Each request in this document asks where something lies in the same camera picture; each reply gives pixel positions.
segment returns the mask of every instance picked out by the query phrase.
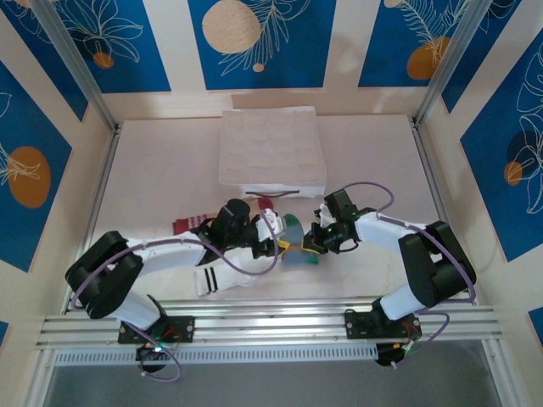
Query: white tabletop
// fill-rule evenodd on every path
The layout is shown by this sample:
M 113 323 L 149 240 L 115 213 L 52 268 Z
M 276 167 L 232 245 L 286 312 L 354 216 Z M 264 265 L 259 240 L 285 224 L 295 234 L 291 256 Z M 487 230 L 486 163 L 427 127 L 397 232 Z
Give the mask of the white tabletop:
M 327 167 L 327 192 L 353 181 L 381 182 L 395 193 L 388 215 L 430 223 L 437 220 L 408 119 L 402 115 L 318 117 Z M 225 202 L 218 182 L 221 119 L 138 120 L 124 123 L 100 209 L 94 239 L 118 230 L 125 237 L 172 235 L 172 222 L 216 212 Z M 349 190 L 359 209 L 376 208 L 387 195 L 374 187 Z M 275 210 L 292 213 L 305 230 L 321 199 L 274 199 Z M 249 270 L 253 261 L 234 251 Z M 406 281 L 398 254 L 371 243 L 352 253 L 319 257 L 320 264 L 279 264 L 251 287 L 234 287 L 204 298 L 331 298 L 378 296 Z M 158 299 L 194 299 L 194 268 L 178 267 L 138 279 L 134 289 Z

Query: enclosure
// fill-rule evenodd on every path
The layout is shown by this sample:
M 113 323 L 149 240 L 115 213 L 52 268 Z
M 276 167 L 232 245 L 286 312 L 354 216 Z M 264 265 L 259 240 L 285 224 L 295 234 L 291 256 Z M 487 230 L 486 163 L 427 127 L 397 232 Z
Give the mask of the enclosure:
M 543 404 L 541 1 L 0 8 L 3 405 Z M 300 106 L 316 111 L 325 194 L 374 181 L 395 194 L 386 215 L 449 223 L 476 301 L 438 305 L 451 323 L 395 371 L 372 361 L 375 343 L 347 338 L 343 313 L 406 283 L 396 253 L 307 254 L 206 295 L 197 269 L 176 266 L 133 289 L 195 317 L 193 343 L 175 349 L 182 377 L 140 377 L 120 323 L 71 307 L 64 273 L 107 231 L 168 237 L 216 214 L 225 110 Z M 349 195 L 359 208 L 387 199 Z M 322 196 L 272 203 L 308 231 Z M 234 256 L 252 271 L 270 262 Z M 442 325 L 421 315 L 420 342 Z

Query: white box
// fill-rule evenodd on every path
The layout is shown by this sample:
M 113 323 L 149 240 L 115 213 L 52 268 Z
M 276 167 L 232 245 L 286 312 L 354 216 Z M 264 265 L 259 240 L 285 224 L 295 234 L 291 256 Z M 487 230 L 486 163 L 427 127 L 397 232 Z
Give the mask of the white box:
M 226 110 L 219 183 L 226 198 L 322 196 L 326 167 L 315 108 Z

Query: black mounting plate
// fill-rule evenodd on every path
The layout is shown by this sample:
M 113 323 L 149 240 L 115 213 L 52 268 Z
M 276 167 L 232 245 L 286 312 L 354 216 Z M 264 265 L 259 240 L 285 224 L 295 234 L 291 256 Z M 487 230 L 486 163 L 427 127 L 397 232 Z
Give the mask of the black mounting plate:
M 169 329 L 163 337 L 155 339 L 162 343 L 192 343 L 194 336 L 193 316 L 168 316 Z M 144 337 L 133 331 L 127 324 L 121 322 L 119 329 L 118 343 L 122 344 L 145 344 L 148 342 Z
M 409 337 L 408 326 L 413 326 L 411 332 L 413 340 L 419 338 L 420 321 L 414 314 L 409 314 L 400 320 L 392 321 L 385 326 L 375 327 L 369 313 L 355 312 L 347 309 L 344 312 L 345 330 L 347 339 L 407 339 Z

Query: white floor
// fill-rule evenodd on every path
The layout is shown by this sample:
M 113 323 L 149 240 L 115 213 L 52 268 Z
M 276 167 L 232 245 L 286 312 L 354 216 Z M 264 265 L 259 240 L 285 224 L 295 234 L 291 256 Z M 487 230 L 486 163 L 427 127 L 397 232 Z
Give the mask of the white floor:
M 327 166 L 327 192 L 353 181 L 377 181 L 396 195 L 388 215 L 422 223 L 437 220 L 409 122 L 402 115 L 318 118 Z M 94 239 L 118 230 L 125 237 L 172 235 L 175 219 L 216 212 L 225 202 L 218 184 L 220 119 L 127 121 L 98 217 Z M 352 187 L 359 208 L 378 207 L 387 196 L 373 187 Z M 274 199 L 280 215 L 292 213 L 305 227 L 321 199 Z M 231 255 L 240 255 L 239 251 Z M 258 270 L 269 259 L 242 264 Z M 406 281 L 398 254 L 371 243 L 355 252 L 321 256 L 319 265 L 278 266 L 251 287 L 203 298 L 331 298 L 378 296 Z M 134 288 L 158 299 L 198 298 L 194 268 L 142 277 Z

